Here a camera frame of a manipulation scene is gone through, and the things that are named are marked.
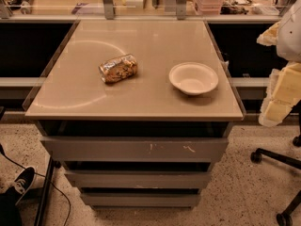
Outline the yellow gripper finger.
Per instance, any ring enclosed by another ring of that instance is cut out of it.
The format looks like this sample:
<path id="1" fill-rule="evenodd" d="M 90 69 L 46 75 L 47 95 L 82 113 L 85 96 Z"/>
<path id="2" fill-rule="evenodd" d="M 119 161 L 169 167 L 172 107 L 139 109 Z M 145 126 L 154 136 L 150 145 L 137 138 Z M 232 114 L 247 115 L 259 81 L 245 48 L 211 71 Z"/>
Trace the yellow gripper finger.
<path id="1" fill-rule="evenodd" d="M 278 28 L 279 22 L 271 25 L 267 30 L 257 37 L 257 43 L 264 46 L 276 45 Z"/>
<path id="2" fill-rule="evenodd" d="M 273 127 L 283 122 L 301 100 L 301 64 L 289 62 L 269 76 L 266 97 L 261 104 L 259 124 Z"/>

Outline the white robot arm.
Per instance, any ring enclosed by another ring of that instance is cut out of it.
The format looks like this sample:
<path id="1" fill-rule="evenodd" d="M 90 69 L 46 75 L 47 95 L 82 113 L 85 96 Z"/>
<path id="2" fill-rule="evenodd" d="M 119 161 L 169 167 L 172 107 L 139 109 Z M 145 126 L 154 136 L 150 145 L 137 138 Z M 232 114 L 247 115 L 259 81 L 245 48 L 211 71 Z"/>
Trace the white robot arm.
<path id="1" fill-rule="evenodd" d="M 277 55 L 288 61 L 269 75 L 259 124 L 273 127 L 283 122 L 301 100 L 301 0 L 296 0 L 282 19 L 257 38 L 264 46 L 275 45 Z"/>

